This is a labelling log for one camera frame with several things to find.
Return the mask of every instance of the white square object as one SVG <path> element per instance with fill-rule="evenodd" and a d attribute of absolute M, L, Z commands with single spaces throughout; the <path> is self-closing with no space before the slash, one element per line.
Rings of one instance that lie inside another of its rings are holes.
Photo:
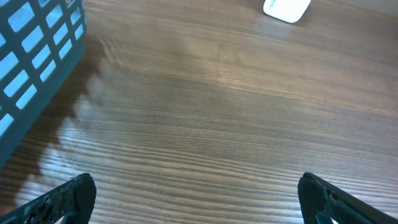
<path fill-rule="evenodd" d="M 268 16 L 288 23 L 297 22 L 311 0 L 266 0 L 263 10 Z"/>

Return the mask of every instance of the brown wood tabletop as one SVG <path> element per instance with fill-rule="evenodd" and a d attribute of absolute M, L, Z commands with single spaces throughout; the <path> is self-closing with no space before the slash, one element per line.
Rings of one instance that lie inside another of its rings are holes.
<path fill-rule="evenodd" d="M 398 19 L 263 3 L 85 0 L 85 57 L 0 170 L 0 213 L 89 172 L 92 223 L 302 223 L 309 171 L 398 217 Z"/>

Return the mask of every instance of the wooden table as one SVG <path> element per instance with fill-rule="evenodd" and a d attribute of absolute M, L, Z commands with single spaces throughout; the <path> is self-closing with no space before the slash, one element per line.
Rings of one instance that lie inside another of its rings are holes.
<path fill-rule="evenodd" d="M 0 211 L 89 172 L 93 223 L 302 223 L 313 172 L 398 217 L 398 19 L 313 0 L 86 0 L 86 55 L 0 170 Z"/>

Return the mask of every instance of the wooden surface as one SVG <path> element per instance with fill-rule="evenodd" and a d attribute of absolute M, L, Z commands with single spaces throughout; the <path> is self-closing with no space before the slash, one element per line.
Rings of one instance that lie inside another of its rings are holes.
<path fill-rule="evenodd" d="M 0 211 L 89 172 L 93 223 L 302 223 L 313 172 L 398 217 L 398 20 L 313 0 L 86 0 L 86 55 L 0 170 Z"/>

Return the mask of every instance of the teal basket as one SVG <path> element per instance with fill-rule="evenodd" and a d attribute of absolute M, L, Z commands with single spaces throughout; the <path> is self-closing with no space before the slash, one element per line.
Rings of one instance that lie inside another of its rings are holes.
<path fill-rule="evenodd" d="M 83 57 L 82 0 L 0 0 L 0 167 Z"/>

